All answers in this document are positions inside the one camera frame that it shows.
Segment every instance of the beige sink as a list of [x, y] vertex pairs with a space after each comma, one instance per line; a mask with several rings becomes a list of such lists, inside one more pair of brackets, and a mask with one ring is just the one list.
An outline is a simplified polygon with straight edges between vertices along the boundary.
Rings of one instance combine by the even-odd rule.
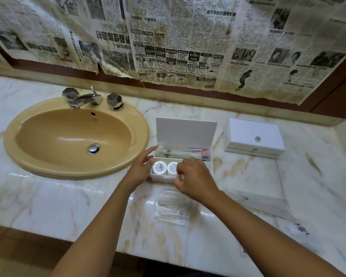
[[128, 167], [149, 139], [145, 118], [127, 103], [120, 111], [112, 111], [106, 102], [72, 110], [59, 97], [21, 112], [5, 131], [4, 146], [27, 171], [57, 179], [90, 179]]

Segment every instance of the drain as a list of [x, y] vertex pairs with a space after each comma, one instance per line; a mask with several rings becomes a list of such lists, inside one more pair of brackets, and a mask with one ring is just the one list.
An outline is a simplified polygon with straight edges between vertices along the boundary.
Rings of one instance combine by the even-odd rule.
[[99, 145], [91, 145], [88, 148], [88, 153], [89, 154], [97, 154], [100, 151], [100, 146]]

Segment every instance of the hand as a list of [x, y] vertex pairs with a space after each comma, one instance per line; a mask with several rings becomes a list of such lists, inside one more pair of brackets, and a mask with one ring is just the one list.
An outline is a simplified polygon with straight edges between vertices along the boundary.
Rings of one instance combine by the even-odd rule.
[[152, 155], [148, 154], [152, 153], [156, 149], [157, 146], [153, 146], [140, 154], [129, 168], [127, 174], [121, 180], [120, 185], [126, 186], [130, 193], [133, 193], [135, 189], [150, 175], [154, 159]]
[[174, 179], [176, 188], [201, 204], [219, 191], [209, 169], [201, 160], [193, 157], [184, 159], [177, 165], [177, 174], [177, 178]]

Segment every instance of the tile floor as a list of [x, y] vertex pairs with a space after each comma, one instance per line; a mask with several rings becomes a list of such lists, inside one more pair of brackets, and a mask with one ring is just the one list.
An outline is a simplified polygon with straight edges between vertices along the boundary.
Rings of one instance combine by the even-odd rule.
[[[46, 277], [71, 242], [0, 226], [0, 277]], [[116, 253], [111, 277], [141, 277], [144, 259]]]

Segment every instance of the right hand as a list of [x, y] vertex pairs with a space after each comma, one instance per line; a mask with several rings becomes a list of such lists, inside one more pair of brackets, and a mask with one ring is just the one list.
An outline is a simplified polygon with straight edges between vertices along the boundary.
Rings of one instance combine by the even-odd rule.
[[201, 204], [219, 191], [209, 169], [201, 160], [193, 157], [184, 159], [177, 165], [177, 174], [177, 178], [174, 179], [176, 188]]

